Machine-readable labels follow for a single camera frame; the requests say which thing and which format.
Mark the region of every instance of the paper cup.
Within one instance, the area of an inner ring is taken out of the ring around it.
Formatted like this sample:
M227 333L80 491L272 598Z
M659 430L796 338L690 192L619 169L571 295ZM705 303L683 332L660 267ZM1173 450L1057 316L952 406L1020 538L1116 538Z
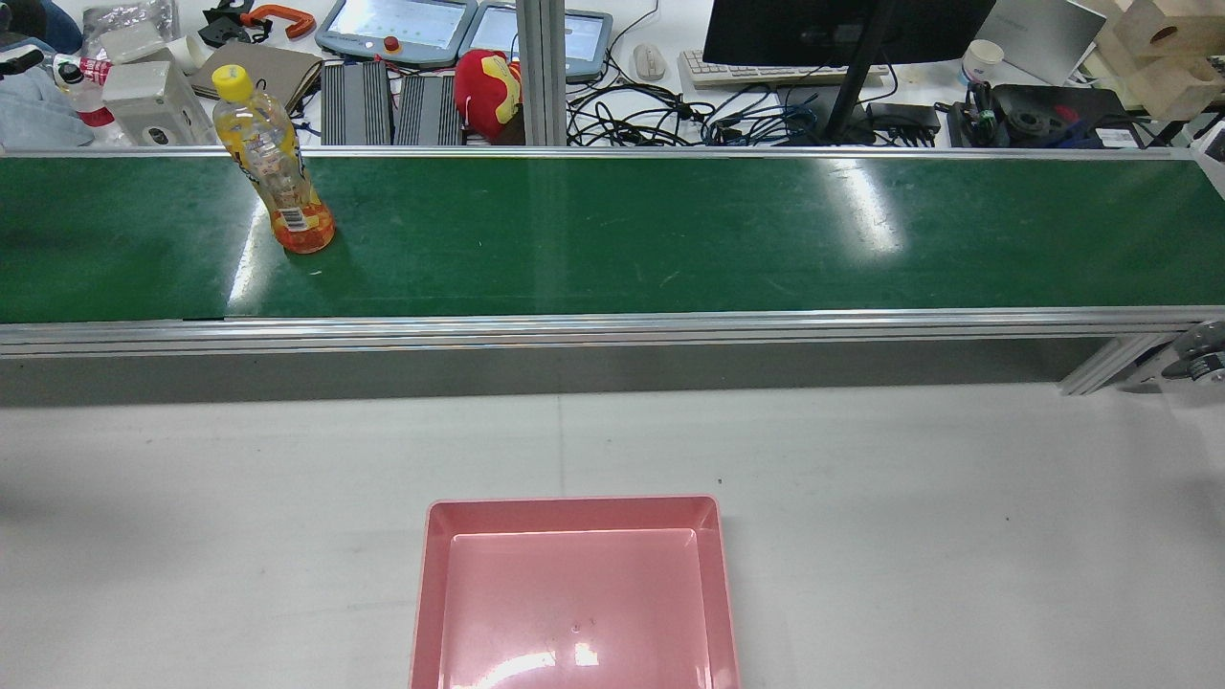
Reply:
M971 40L962 58L962 76L969 81L991 81L991 72L1003 61L1003 48L981 38Z
M196 32L187 32L183 38L165 44L174 55L174 64L179 65L185 75L196 74L208 60L208 49Z

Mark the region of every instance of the orange clamp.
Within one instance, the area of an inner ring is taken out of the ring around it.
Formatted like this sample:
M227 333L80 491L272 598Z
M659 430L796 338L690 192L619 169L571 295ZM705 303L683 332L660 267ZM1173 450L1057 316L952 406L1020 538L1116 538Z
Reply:
M243 15L243 23L251 26L256 21L268 17L281 17L294 22L285 27L285 36L289 38L300 38L315 31L314 15L284 5L261 5L255 11Z

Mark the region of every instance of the yellow bottle cap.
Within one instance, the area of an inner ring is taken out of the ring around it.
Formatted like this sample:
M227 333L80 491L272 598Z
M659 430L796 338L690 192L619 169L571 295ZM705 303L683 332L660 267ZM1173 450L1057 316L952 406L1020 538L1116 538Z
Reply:
M239 65L222 65L213 71L213 87L217 94L235 103L246 101L255 91L251 77Z

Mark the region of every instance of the notebook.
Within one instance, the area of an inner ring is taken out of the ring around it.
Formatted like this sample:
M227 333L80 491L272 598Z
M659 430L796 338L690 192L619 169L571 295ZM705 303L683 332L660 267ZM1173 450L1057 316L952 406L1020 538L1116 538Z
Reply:
M293 110L318 78L322 64L323 59L318 55L296 50L282 50L257 43L227 43L208 58L200 71L191 75L190 81L197 94L217 98L213 71L224 65L240 65L258 88L279 101L285 110Z
M1063 86L1106 17L1069 0L998 0L978 38L1003 48L1003 59L1051 86Z

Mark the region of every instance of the computer mouse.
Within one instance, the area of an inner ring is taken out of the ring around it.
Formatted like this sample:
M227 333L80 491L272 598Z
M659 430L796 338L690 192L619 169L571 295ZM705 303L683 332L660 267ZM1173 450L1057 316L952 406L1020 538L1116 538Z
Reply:
M633 69L643 81L659 81L668 74L663 53L652 43L639 43L633 48Z

